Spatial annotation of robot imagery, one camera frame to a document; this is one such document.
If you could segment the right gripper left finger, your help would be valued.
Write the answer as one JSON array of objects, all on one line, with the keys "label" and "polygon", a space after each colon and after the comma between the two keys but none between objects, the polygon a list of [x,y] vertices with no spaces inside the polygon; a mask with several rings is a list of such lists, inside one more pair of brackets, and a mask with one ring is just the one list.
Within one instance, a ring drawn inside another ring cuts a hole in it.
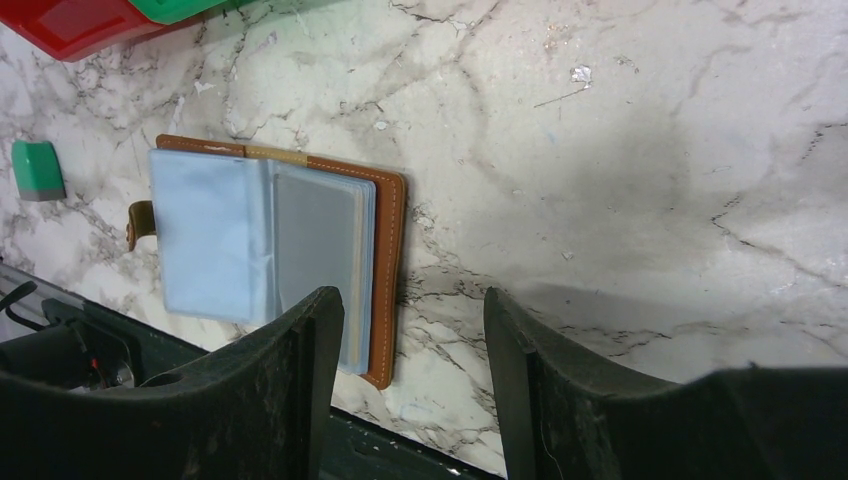
[{"label": "right gripper left finger", "polygon": [[1,346],[5,479],[315,479],[344,320],[321,287],[241,339],[137,386],[104,380],[79,321]]}]

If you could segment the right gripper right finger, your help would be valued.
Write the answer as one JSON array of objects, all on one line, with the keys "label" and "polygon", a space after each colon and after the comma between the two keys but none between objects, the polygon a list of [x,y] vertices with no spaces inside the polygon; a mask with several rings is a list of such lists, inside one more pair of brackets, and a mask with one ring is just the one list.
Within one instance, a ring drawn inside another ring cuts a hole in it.
[{"label": "right gripper right finger", "polygon": [[484,332],[511,479],[843,479],[843,368],[719,370],[676,384],[533,318],[504,291]]}]

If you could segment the brown leather card holder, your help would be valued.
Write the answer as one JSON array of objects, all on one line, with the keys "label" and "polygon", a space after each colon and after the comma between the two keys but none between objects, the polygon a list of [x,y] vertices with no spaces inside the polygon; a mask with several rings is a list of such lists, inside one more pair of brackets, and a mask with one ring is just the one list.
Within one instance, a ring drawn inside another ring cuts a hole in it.
[{"label": "brown leather card holder", "polygon": [[397,281],[403,250],[407,199],[404,177],[396,172],[272,147],[214,142],[170,134],[158,135],[156,145],[202,154],[220,153],[251,159],[273,159],[375,182],[374,280],[377,285],[373,288],[375,305],[372,308],[368,370],[361,377],[379,390],[386,389],[392,382],[395,361]]}]

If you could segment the grey card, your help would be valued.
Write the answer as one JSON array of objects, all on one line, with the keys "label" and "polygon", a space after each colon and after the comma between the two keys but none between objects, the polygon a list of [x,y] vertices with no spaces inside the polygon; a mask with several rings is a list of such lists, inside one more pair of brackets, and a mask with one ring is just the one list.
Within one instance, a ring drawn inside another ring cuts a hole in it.
[{"label": "grey card", "polygon": [[320,286],[337,288],[344,309],[338,368],[363,373],[372,325],[374,184],[291,167],[277,176],[275,193],[281,306]]}]

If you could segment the green plastic bin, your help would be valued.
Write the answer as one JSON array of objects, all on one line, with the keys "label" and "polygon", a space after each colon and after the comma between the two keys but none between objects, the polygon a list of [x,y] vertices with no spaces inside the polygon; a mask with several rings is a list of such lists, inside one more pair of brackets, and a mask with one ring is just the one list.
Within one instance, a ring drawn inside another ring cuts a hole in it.
[{"label": "green plastic bin", "polygon": [[171,26],[193,19],[207,19],[252,4],[251,0],[125,1],[119,18],[132,24]]}]

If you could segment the red bin with black card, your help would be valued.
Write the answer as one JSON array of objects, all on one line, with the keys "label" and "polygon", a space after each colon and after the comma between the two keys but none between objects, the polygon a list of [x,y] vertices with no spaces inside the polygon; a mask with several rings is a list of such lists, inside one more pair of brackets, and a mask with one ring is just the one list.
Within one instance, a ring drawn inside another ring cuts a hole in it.
[{"label": "red bin with black card", "polygon": [[77,61],[171,26],[119,18],[123,0],[1,0],[1,22],[46,54]]}]

